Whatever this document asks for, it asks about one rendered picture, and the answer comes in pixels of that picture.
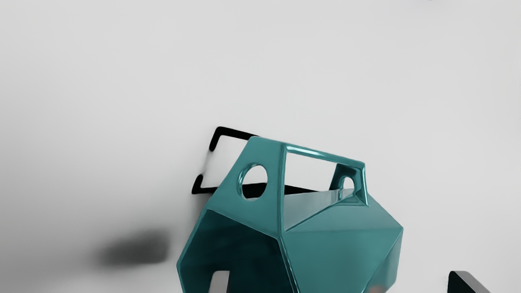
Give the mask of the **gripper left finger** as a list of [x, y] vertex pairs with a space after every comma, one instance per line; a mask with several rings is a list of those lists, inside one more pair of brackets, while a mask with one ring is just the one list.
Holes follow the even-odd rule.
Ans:
[[230, 271], [215, 271], [210, 282], [210, 293], [230, 293]]

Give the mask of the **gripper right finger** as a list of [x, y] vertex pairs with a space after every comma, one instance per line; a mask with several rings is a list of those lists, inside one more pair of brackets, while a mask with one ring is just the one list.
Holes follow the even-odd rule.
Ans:
[[469, 271], [450, 271], [448, 293], [491, 293]]

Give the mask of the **teal faceted mug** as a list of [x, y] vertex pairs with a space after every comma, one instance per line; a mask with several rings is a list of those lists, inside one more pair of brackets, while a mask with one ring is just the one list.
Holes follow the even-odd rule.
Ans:
[[[327, 191], [285, 195], [288, 154], [336, 165]], [[184, 293], [385, 293], [403, 227], [367, 191], [365, 164], [253, 136], [206, 202], [177, 261]]]

